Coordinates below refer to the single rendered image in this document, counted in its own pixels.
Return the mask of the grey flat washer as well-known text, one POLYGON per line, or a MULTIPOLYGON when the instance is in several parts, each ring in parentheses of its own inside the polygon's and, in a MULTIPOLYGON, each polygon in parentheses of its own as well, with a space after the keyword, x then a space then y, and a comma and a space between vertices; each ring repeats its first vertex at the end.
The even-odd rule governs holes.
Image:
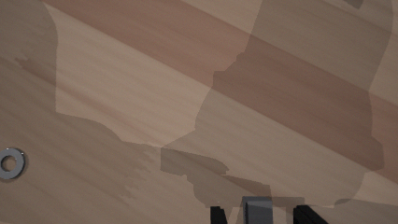
POLYGON ((10 179, 18 176, 24 169, 25 158, 21 151, 16 148, 6 148, 0 151, 0 177, 4 179, 10 179), (16 167, 8 172, 3 168, 3 160, 7 156, 13 156, 16 159, 16 167))

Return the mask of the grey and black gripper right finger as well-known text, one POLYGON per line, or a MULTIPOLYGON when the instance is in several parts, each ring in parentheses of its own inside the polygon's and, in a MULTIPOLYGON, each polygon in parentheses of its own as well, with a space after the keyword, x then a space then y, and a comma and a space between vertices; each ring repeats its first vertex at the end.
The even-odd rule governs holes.
POLYGON ((293 224, 329 224, 308 205, 293 208, 293 224))

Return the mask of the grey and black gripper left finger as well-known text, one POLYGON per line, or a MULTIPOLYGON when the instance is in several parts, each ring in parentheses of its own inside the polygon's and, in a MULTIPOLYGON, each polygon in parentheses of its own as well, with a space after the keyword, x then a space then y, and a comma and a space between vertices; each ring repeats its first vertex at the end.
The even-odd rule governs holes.
POLYGON ((220 206, 210 206, 210 224, 228 224, 224 209, 220 206))

